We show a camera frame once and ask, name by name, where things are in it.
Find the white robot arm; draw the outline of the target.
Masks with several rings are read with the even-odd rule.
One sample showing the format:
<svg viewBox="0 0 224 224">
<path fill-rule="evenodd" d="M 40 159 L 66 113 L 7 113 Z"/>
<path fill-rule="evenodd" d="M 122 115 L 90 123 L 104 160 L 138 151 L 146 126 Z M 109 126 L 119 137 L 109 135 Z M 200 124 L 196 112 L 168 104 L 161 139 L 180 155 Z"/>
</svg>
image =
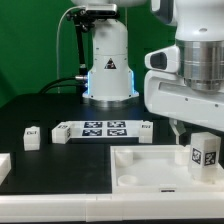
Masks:
<svg viewBox="0 0 224 224">
<path fill-rule="evenodd" d="M 115 107 L 137 98 L 127 28 L 116 17 L 146 0 L 71 1 L 93 26 L 85 101 Z M 224 132 L 224 0 L 151 0 L 151 12 L 176 33 L 174 45 L 145 56 L 146 108 L 175 129 L 184 121 Z"/>
</svg>

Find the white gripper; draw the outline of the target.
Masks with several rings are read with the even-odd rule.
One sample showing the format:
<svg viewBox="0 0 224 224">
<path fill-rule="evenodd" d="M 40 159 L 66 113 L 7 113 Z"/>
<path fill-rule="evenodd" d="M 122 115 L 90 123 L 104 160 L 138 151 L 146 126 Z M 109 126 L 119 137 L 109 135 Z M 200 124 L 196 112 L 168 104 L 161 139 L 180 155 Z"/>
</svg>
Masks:
<svg viewBox="0 0 224 224">
<path fill-rule="evenodd" d="M 173 45 L 147 54 L 145 65 L 145 106 L 170 118 L 177 145 L 183 122 L 224 132 L 223 46 Z"/>
</svg>

